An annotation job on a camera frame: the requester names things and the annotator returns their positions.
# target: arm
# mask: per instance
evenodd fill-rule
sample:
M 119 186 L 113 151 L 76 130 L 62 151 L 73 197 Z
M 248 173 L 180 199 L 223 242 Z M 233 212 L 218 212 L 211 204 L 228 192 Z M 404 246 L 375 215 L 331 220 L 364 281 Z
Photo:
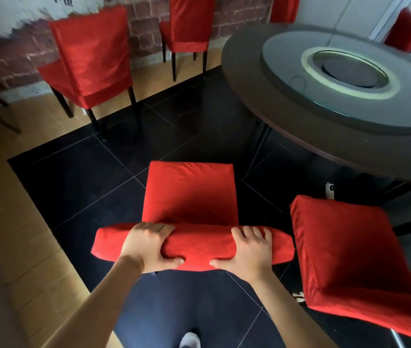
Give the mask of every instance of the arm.
M 211 260 L 210 264 L 225 269 L 247 281 L 270 314 L 288 348 L 337 348 L 330 337 L 286 291 L 271 268 L 271 232 L 245 226 L 232 229 L 236 256 L 231 260 Z
M 104 348 L 125 298 L 142 273 L 175 269 L 184 260 L 164 259 L 160 247 L 174 226 L 141 222 L 127 235 L 107 276 L 43 348 Z

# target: red chair cover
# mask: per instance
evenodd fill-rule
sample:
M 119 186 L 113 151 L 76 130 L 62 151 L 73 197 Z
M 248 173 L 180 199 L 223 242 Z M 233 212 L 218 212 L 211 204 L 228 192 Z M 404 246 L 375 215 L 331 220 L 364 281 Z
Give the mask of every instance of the red chair cover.
M 214 10 L 215 0 L 170 0 L 170 22 L 159 24 L 170 51 L 207 51 Z
M 135 223 L 119 224 L 101 228 L 91 253 L 104 260 L 115 261 L 128 232 Z M 209 261 L 215 258 L 231 259 L 236 254 L 236 243 L 231 227 L 218 225 L 175 224 L 176 229 L 162 245 L 162 254 L 167 258 L 182 257 L 185 263 L 179 270 L 208 271 L 215 269 Z M 286 263 L 294 257 L 292 238 L 279 230 L 266 227 L 272 233 L 272 263 Z
M 125 7 L 49 24 L 60 60 L 38 71 L 51 87 L 90 109 L 133 85 Z
M 233 165 L 152 161 L 142 220 L 239 225 Z
M 408 8 L 400 11 L 384 44 L 411 53 L 411 11 Z
M 380 208 L 299 195 L 291 218 L 308 307 L 411 336 L 411 273 Z
M 273 0 L 270 23 L 294 23 L 300 0 Z

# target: round dining table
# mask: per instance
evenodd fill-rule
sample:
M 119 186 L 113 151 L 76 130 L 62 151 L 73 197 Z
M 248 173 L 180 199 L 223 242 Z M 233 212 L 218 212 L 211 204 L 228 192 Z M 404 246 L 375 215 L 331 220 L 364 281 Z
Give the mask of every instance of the round dining table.
M 222 70 L 269 128 L 341 165 L 411 182 L 411 55 L 310 25 L 244 27 Z

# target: red brick wallpaper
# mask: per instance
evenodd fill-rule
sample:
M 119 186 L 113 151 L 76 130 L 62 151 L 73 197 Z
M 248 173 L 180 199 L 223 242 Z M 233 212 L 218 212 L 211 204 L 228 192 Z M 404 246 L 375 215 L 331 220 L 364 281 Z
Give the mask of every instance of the red brick wallpaper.
M 245 24 L 266 22 L 272 0 L 217 0 L 211 39 L 232 35 Z M 168 0 L 105 0 L 127 8 L 132 58 L 162 51 L 158 23 L 169 18 Z M 41 19 L 0 38 L 0 90 L 41 81 L 36 68 L 59 57 L 47 21 Z

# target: white sock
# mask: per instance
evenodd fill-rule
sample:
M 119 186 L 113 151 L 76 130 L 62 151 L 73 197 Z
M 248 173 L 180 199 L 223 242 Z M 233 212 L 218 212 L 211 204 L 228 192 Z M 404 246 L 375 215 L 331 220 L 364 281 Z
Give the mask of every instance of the white sock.
M 181 339 L 179 344 L 180 348 L 188 347 L 188 348 L 201 348 L 201 341 L 197 334 L 188 332 L 185 336 Z

